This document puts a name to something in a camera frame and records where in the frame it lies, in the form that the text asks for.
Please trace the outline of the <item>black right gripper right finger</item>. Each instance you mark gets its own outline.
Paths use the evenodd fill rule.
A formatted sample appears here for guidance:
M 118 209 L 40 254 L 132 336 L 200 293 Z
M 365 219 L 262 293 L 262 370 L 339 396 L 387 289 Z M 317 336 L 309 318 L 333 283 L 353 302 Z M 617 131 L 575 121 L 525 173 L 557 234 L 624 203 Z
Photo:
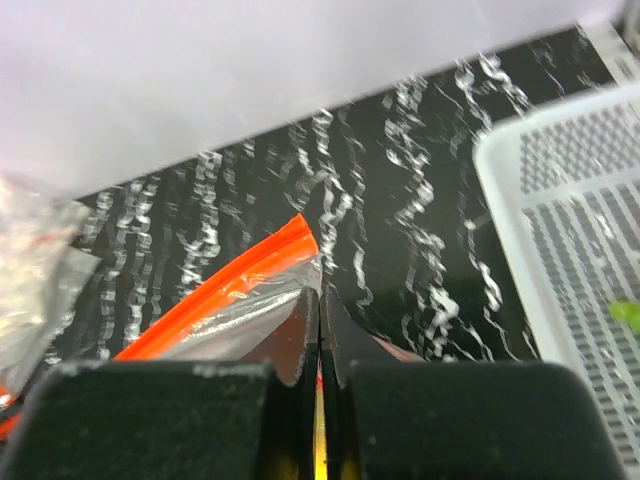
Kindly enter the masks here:
M 625 479 L 582 379 L 541 361 L 427 362 L 320 302 L 332 479 Z

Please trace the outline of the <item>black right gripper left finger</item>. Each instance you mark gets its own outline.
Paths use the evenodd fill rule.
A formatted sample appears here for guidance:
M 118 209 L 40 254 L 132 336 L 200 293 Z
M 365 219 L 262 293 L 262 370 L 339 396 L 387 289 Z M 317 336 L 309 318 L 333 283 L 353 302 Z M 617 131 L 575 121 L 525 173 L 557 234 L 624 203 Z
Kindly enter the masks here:
M 319 299 L 234 360 L 74 361 L 30 393 L 5 479 L 310 479 Z

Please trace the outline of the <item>clear orange-zip bag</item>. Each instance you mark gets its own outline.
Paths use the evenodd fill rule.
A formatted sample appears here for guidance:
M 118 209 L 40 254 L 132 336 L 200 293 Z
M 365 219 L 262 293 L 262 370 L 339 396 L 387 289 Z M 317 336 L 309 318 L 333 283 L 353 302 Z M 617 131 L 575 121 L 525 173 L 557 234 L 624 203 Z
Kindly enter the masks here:
M 319 247 L 302 215 L 222 267 L 116 358 L 178 357 L 198 346 L 235 349 L 261 341 L 306 291 L 319 296 L 321 334 L 336 354 L 420 361 L 419 355 L 369 334 L 349 316 L 323 278 Z

